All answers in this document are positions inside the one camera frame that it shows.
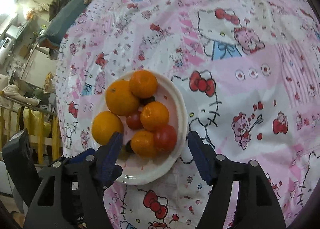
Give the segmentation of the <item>large orange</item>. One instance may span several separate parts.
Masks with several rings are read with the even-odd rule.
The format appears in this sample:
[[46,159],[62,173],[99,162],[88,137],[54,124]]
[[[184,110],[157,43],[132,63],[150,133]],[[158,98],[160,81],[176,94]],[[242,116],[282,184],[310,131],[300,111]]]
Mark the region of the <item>large orange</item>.
[[131,92],[129,81],[123,79],[108,87],[105,100],[108,109],[119,116],[129,116],[139,108],[139,99]]
[[123,133],[124,126],[121,119],[110,111],[100,112],[92,123],[93,139],[100,145],[108,144],[115,132]]

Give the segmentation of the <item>small mandarin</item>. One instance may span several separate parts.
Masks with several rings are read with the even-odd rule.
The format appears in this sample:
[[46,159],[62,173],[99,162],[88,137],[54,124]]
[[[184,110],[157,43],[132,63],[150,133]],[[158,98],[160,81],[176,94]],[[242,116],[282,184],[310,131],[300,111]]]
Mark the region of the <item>small mandarin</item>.
[[129,88],[138,98],[150,98],[157,91],[157,78],[147,70],[135,71],[129,80]]
[[133,152],[142,158],[153,159],[157,156],[157,150],[153,141],[153,133],[147,130],[137,131],[131,139]]
[[170,114],[167,107],[161,102],[148,103],[140,113],[143,128],[154,131],[156,127],[169,123]]

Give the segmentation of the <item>red cherry tomato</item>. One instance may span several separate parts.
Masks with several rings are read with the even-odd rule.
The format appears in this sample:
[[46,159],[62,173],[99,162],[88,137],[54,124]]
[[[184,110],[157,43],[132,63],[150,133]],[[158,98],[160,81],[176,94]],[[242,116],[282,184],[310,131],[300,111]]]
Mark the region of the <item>red cherry tomato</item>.
[[140,114],[140,111],[135,111],[126,117],[126,124],[131,130],[143,129],[143,125],[140,121]]

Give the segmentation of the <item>dark plum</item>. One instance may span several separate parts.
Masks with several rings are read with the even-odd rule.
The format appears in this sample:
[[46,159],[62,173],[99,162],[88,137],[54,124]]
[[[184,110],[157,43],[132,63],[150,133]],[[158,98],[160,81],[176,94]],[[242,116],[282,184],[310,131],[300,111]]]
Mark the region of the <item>dark plum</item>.
[[151,102],[155,102],[155,97],[154,96],[151,96],[151,97],[148,97],[148,98],[140,98],[139,99],[139,103],[141,106],[146,106],[147,104],[151,103]]

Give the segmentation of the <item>pink strawberry pattern plate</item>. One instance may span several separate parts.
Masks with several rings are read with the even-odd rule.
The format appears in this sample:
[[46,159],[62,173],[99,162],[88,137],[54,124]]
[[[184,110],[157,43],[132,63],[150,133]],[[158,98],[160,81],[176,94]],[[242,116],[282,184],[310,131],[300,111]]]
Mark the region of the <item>pink strawberry pattern plate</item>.
[[187,111],[182,94],[167,77],[154,71],[132,71],[108,86],[93,108],[93,141],[107,144],[113,131],[122,138],[117,179],[144,185],[174,165],[185,146]]

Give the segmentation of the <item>blue grey pillow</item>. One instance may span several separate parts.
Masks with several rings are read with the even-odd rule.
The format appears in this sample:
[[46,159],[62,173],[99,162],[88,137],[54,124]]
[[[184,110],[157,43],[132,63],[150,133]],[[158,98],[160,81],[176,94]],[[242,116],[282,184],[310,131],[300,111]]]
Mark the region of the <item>blue grey pillow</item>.
[[84,1],[85,0],[71,0],[66,4],[51,21],[44,35],[39,38],[38,46],[49,49],[58,49],[67,30],[72,26],[80,14],[85,11],[87,4],[85,4]]

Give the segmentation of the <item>pink hello kitty blanket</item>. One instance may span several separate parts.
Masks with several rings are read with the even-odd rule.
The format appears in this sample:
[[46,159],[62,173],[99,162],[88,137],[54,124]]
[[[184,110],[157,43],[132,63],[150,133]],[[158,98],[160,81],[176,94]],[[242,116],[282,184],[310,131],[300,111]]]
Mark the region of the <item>pink hello kitty blanket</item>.
[[203,142],[260,163],[287,225],[306,206],[319,181],[319,20],[308,0],[93,0],[58,60],[66,156],[96,146],[107,87],[152,70],[180,89]]

